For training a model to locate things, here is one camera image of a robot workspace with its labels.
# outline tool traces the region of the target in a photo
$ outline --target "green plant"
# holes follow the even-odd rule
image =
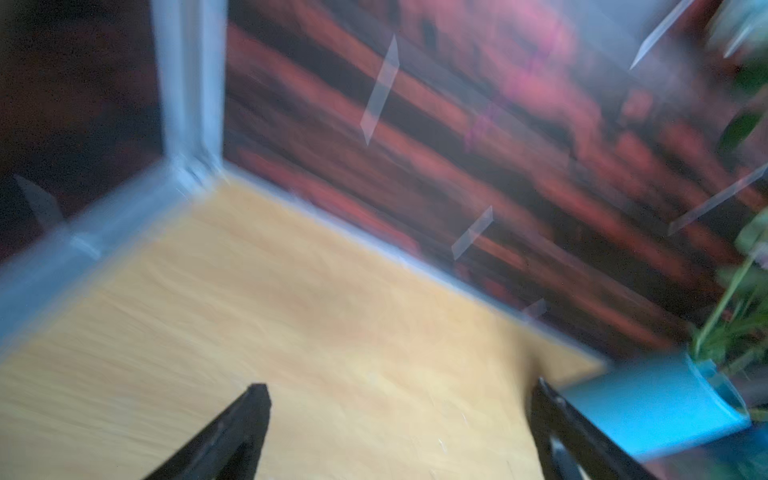
[[[768,351],[768,209],[757,214],[739,233],[736,248],[746,255],[739,266],[723,268],[718,280],[726,286],[701,329],[694,329],[690,355],[694,361],[713,360],[732,376]]]

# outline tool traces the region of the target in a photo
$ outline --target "plant stem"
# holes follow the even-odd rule
[[[736,288],[739,286],[739,283],[741,283],[741,280],[743,280],[744,276],[746,276],[746,272],[749,271],[752,263],[754,263],[756,252],[757,248],[753,248],[750,251],[750,254],[746,256],[744,262],[733,275],[733,279],[730,281],[728,289],[720,298],[720,302],[717,303],[715,310],[712,311],[709,318],[707,319],[707,322],[704,324],[704,326],[701,328],[701,331],[694,339],[692,355],[694,360],[699,360],[699,354],[701,353],[701,346],[704,344],[704,340],[706,340],[710,333],[712,333],[712,329],[714,329],[715,325],[717,325],[717,321],[720,320],[720,315],[723,314],[725,307],[728,305],[728,302],[730,302],[730,298],[736,292]]]
[[[750,363],[755,360],[755,358],[757,358],[761,353],[765,352],[766,349],[768,349],[768,337],[764,338],[762,341],[760,341],[760,343],[744,352],[739,358],[723,367],[723,369],[720,370],[720,373],[725,376],[731,376],[734,373],[738,373],[744,370]]]

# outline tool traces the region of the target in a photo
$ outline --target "blue plant pot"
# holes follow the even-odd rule
[[[687,353],[652,356],[561,389],[617,445],[648,460],[701,445],[751,425],[744,401],[711,361]]]

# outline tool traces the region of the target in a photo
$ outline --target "wooden floor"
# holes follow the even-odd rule
[[[257,478],[540,478],[533,375],[597,362],[229,179],[0,363],[0,477],[140,479],[252,382]]]

